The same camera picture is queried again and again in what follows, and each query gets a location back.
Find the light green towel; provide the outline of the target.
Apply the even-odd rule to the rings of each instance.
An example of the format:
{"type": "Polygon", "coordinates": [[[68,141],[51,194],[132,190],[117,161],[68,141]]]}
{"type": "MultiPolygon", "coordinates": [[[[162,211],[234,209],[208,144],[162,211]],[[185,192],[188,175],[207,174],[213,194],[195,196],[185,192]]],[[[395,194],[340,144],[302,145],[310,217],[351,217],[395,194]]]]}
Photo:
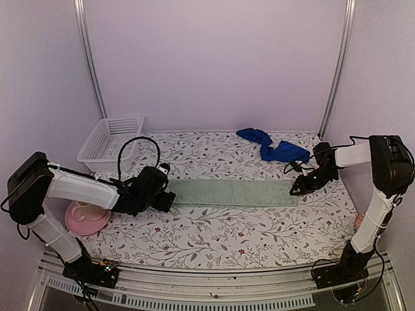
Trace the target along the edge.
{"type": "Polygon", "coordinates": [[[175,204],[232,207],[295,207],[298,198],[283,181],[188,179],[171,180],[167,189],[176,194],[175,204]]]}

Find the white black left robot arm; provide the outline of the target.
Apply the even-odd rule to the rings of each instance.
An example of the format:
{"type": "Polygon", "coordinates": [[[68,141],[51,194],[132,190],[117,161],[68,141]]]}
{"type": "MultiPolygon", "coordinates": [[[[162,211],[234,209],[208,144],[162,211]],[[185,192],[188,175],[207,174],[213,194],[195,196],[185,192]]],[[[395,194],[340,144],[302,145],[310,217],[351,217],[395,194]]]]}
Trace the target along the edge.
{"type": "Polygon", "coordinates": [[[169,212],[176,197],[167,189],[170,166],[147,166],[138,176],[108,181],[63,168],[50,162],[43,152],[32,154],[8,179],[7,196],[1,209],[17,224],[24,225],[51,247],[82,281],[97,274],[86,259],[82,243],[71,236],[44,207],[47,198],[60,198],[96,205],[106,211],[135,216],[153,208],[169,212]]]}

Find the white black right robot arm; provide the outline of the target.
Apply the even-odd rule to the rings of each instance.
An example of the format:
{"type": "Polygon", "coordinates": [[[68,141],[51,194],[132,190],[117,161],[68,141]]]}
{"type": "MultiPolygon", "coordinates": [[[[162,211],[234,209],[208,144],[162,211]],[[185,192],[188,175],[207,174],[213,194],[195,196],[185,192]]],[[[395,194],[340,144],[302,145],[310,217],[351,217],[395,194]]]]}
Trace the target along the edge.
{"type": "Polygon", "coordinates": [[[321,189],[337,180],[343,168],[367,163],[372,166],[372,199],[361,225],[345,245],[340,262],[332,268],[340,282],[350,282],[365,269],[394,208],[414,182],[414,158],[397,135],[371,135],[363,138],[361,144],[343,146],[319,143],[313,148],[313,155],[317,168],[298,176],[290,195],[301,196],[321,189]]]}

